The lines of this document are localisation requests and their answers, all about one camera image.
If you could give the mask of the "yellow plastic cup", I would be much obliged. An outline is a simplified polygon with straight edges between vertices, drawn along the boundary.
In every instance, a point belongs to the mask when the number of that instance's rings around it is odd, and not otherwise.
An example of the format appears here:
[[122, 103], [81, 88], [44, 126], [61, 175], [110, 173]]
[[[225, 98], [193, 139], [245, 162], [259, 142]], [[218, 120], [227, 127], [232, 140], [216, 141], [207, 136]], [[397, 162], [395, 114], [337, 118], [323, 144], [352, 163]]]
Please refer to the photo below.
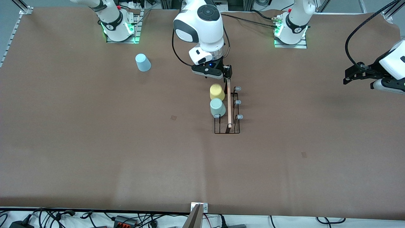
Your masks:
[[223, 101], [225, 98], [224, 88], [222, 87], [221, 84], [218, 83], [212, 84], [209, 92], [211, 100], [218, 98], [219, 100]]

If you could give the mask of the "light blue plastic cup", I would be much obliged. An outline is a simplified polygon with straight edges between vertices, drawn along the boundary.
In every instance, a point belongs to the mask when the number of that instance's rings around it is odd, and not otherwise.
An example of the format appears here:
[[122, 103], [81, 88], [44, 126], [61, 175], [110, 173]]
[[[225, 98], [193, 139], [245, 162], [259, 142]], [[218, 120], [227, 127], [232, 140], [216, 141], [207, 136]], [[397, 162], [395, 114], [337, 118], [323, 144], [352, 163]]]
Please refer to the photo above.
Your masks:
[[151, 69], [151, 63], [145, 54], [137, 54], [135, 57], [135, 61], [139, 71], [146, 72]]

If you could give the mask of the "left arm aluminium base plate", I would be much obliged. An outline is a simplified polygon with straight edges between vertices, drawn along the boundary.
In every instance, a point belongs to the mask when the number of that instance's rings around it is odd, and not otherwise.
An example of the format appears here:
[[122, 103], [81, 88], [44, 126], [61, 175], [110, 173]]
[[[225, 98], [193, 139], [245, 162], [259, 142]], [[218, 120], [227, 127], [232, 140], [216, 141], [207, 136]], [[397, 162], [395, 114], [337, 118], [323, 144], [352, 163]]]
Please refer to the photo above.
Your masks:
[[275, 48], [307, 49], [306, 36], [304, 35], [297, 44], [286, 44], [282, 42], [279, 38], [274, 37], [274, 46]]

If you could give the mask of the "pale green plastic cup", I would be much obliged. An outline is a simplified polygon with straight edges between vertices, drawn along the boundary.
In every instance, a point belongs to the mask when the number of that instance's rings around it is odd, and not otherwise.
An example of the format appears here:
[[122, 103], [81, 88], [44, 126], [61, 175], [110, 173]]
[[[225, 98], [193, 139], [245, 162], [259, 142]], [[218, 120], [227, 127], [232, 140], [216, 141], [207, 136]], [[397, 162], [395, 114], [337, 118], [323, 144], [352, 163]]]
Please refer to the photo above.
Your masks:
[[227, 110], [223, 101], [219, 98], [214, 98], [210, 102], [211, 114], [214, 118], [220, 118], [226, 114]]

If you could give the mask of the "brown table mat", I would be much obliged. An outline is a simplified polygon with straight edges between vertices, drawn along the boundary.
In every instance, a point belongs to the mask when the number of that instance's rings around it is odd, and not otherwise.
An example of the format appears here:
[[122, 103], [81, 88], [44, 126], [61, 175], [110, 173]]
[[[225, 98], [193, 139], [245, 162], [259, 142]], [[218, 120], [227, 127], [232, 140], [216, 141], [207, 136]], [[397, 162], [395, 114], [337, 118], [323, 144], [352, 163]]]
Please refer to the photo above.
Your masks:
[[139, 44], [106, 43], [87, 8], [22, 17], [0, 68], [0, 207], [405, 220], [405, 95], [343, 85], [368, 15], [314, 15], [307, 49], [224, 17], [244, 119], [217, 135], [219, 81], [173, 54], [176, 14], [152, 11]]

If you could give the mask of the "black wire cup holder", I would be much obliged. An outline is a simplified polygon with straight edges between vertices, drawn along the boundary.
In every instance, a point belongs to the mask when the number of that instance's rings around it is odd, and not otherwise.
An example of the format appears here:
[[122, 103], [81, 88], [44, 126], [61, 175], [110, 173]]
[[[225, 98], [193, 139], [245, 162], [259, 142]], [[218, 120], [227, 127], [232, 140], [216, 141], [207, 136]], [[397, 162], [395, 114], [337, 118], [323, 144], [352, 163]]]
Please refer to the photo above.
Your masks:
[[220, 118], [214, 118], [214, 134], [239, 134], [241, 132], [240, 120], [243, 115], [239, 113], [241, 100], [238, 92], [241, 90], [239, 86], [231, 86], [231, 79], [227, 79], [224, 92], [225, 98], [223, 103], [226, 107], [226, 114]]

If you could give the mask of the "black orange connector block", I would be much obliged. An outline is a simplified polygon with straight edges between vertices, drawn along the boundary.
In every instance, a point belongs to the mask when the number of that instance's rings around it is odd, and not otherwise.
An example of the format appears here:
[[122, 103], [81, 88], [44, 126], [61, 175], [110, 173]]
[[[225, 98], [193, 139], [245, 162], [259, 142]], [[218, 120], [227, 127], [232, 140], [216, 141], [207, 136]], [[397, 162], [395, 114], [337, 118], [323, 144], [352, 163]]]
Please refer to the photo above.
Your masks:
[[115, 216], [113, 228], [135, 228], [137, 221], [124, 216]]

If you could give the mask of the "right arm aluminium base plate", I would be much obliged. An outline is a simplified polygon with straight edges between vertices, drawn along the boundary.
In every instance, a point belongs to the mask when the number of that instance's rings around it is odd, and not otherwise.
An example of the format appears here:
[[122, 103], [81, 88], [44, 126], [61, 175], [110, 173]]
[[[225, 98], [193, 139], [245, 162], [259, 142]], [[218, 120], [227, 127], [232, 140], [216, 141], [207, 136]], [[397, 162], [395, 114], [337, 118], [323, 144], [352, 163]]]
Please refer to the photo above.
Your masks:
[[142, 29], [142, 19], [144, 17], [145, 10], [141, 9], [139, 13], [133, 13], [128, 11], [126, 14], [126, 20], [124, 25], [126, 26], [126, 33], [128, 36], [122, 41], [111, 40], [109, 36], [105, 33], [106, 43], [126, 43], [126, 44], [138, 44], [140, 41], [141, 29]]

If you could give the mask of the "perforated aluminium rail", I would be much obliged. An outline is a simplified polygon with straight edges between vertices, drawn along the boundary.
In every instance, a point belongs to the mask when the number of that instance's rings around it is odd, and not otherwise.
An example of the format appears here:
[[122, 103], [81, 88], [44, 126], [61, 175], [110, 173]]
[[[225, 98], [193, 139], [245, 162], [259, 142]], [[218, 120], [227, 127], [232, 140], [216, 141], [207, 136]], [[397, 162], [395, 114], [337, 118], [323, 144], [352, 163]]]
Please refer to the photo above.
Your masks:
[[1, 58], [1, 61], [0, 61], [0, 68], [1, 68], [1, 67], [3, 66], [3, 64], [4, 64], [4, 61], [5, 61], [5, 59], [6, 59], [6, 55], [8, 54], [9, 48], [11, 47], [11, 44], [12, 44], [12, 42], [13, 42], [13, 39], [14, 39], [15, 35], [16, 35], [17, 29], [18, 29], [18, 27], [19, 27], [19, 25], [20, 25], [22, 16], [23, 16], [23, 15], [30, 15], [30, 14], [32, 14], [33, 9], [34, 9], [34, 7], [28, 6], [28, 9], [26, 10], [26, 12], [20, 10], [20, 12], [19, 12], [19, 17], [18, 17], [18, 19], [17, 19], [17, 21], [16, 21], [16, 24], [15, 24], [13, 30], [12, 30], [12, 34], [10, 35], [9, 41], [8, 41], [8, 43], [7, 43], [7, 46], [6, 46], [6, 48], [5, 48], [5, 51], [4, 51], [3, 56], [2, 56], [2, 58]]

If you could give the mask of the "aluminium frame corner profile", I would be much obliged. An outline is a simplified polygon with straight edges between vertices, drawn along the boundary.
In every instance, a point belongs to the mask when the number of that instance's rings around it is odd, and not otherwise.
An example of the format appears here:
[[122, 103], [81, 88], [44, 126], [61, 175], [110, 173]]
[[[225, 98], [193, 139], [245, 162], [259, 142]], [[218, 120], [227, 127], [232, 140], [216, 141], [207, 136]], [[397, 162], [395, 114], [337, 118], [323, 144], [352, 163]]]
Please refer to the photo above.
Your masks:
[[392, 3], [389, 4], [389, 7], [381, 12], [381, 14], [386, 21], [392, 22], [393, 15], [398, 13], [402, 9], [402, 7], [405, 7], [405, 0], [394, 0]]

